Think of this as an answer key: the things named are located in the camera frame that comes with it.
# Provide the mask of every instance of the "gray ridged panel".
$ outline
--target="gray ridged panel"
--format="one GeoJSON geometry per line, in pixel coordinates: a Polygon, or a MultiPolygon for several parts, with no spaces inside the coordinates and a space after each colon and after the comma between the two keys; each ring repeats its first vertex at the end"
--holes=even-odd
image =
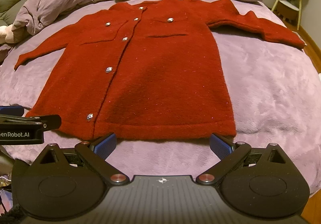
{"type": "MultiPolygon", "coordinates": [[[[255,224],[224,204],[210,186],[194,183],[190,176],[136,176],[125,186],[110,189],[105,199],[91,212],[55,224],[255,224]]],[[[50,221],[26,218],[22,224],[49,224],[50,221]]],[[[307,224],[299,216],[272,221],[273,224],[307,224]]]]}

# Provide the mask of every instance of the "white logo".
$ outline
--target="white logo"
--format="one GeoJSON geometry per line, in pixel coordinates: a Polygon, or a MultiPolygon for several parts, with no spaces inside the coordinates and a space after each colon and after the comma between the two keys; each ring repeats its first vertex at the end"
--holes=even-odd
{"type": "Polygon", "coordinates": [[[158,180],[160,183],[162,183],[162,184],[164,184],[166,181],[168,181],[167,179],[165,179],[165,178],[161,178],[161,179],[159,179],[158,180]]]}

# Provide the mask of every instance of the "purple bed sheet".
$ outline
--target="purple bed sheet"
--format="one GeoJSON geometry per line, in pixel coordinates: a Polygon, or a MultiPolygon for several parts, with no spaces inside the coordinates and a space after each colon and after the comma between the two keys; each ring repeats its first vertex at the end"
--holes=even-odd
{"type": "MultiPolygon", "coordinates": [[[[253,10],[258,17],[282,25],[262,3],[232,1],[241,14],[253,10]]],[[[99,2],[59,17],[39,34],[16,45],[0,69],[0,105],[20,104],[31,108],[63,50],[39,57],[14,72],[20,54],[32,51],[50,35],[84,15],[108,9],[115,3],[114,0],[99,2]]],[[[307,180],[312,196],[321,188],[321,82],[309,57],[296,48],[264,42],[255,34],[232,27],[215,29],[212,34],[219,47],[232,100],[237,127],[235,141],[247,142],[252,147],[278,143],[307,180]]],[[[66,148],[79,140],[50,131],[45,132],[42,145],[4,148],[13,158],[31,163],[52,142],[66,148]]],[[[119,140],[107,161],[129,177],[190,174],[195,178],[219,159],[210,150],[208,139],[119,140]]]]}

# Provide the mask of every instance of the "copper-colored pivot bolt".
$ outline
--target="copper-colored pivot bolt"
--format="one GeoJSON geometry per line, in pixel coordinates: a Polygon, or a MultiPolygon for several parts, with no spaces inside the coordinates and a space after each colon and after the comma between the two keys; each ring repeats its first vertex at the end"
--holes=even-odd
{"type": "Polygon", "coordinates": [[[123,182],[126,180],[126,176],[124,174],[114,174],[110,177],[110,179],[113,181],[113,182],[123,182]]]}
{"type": "Polygon", "coordinates": [[[212,174],[202,174],[198,177],[198,179],[202,182],[211,182],[215,179],[212,174]]]}

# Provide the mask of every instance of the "wooden floor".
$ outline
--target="wooden floor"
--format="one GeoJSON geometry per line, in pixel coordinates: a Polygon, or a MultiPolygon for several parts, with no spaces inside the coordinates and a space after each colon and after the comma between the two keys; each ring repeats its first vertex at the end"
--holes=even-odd
{"type": "MultiPolygon", "coordinates": [[[[307,46],[304,47],[304,52],[310,57],[317,72],[321,73],[320,49],[302,28],[297,31],[296,25],[289,24],[286,21],[283,21],[283,23],[292,31],[298,32],[306,42],[307,46]]],[[[309,199],[301,216],[310,224],[321,224],[321,190],[309,199]]]]}

